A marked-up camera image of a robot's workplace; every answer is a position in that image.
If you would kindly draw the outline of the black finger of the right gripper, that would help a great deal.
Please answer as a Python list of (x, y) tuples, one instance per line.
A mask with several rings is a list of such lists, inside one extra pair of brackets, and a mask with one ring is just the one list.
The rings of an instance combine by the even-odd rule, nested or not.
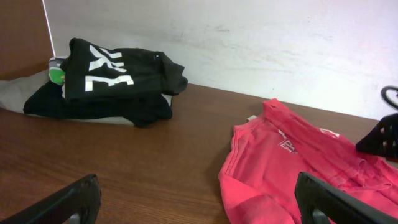
[(397, 159), (397, 114), (383, 117), (357, 144), (356, 150), (366, 154)]

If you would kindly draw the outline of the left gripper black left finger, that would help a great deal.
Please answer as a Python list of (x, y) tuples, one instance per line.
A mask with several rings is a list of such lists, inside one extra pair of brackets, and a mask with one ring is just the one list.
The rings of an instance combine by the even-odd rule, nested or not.
[(77, 215), (76, 223), (96, 222), (101, 189), (96, 175), (88, 174), (30, 207), (4, 219), (1, 224), (64, 223)]

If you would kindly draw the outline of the red orange t-shirt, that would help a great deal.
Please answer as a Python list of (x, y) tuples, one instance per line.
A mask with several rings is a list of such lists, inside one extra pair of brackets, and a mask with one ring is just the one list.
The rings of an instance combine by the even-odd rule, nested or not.
[(344, 136), (313, 126), (276, 99), (261, 115), (234, 127), (219, 173), (231, 223), (300, 223), (295, 186), (301, 172), (397, 216), (397, 169), (357, 152)]

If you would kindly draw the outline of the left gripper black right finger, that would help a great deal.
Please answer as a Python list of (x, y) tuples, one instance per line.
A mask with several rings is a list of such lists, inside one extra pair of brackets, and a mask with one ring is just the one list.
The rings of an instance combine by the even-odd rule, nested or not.
[(295, 198), (302, 223), (397, 224), (396, 218), (355, 199), (307, 172), (298, 175)]

